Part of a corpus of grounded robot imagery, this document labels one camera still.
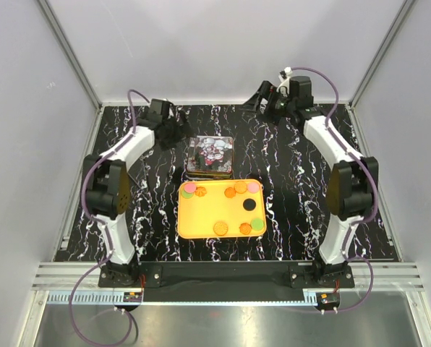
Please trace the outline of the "gold tin lid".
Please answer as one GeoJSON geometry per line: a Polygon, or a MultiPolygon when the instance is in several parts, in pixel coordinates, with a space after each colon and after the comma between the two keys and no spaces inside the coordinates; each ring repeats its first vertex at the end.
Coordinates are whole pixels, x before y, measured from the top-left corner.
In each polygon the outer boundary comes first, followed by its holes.
{"type": "Polygon", "coordinates": [[[187,171],[233,171],[234,139],[197,136],[189,141],[187,171]]]}

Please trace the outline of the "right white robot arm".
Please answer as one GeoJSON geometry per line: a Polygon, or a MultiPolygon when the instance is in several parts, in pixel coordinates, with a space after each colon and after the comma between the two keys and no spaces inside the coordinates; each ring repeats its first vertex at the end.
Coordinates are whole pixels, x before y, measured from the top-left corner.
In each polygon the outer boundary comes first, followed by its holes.
{"type": "Polygon", "coordinates": [[[326,287],[345,276],[357,226],[377,213],[379,163],[355,150],[334,127],[330,119],[333,113],[324,113],[315,105],[309,77],[285,69],[279,78],[278,86],[262,81],[242,108],[272,124],[290,119],[330,167],[325,196],[330,220],[311,269],[316,284],[326,287]]]}

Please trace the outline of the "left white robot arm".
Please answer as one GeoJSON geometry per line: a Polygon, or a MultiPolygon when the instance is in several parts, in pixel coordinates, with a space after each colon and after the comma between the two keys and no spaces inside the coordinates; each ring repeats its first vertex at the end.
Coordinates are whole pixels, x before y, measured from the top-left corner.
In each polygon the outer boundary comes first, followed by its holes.
{"type": "Polygon", "coordinates": [[[131,200],[129,169],[155,145],[167,150],[190,135],[186,116],[176,116],[173,103],[152,99],[112,148],[83,160],[80,203],[106,240],[106,260],[101,264],[115,270],[115,278],[124,286],[140,279],[139,267],[132,264],[135,248],[126,222],[131,200]]]}

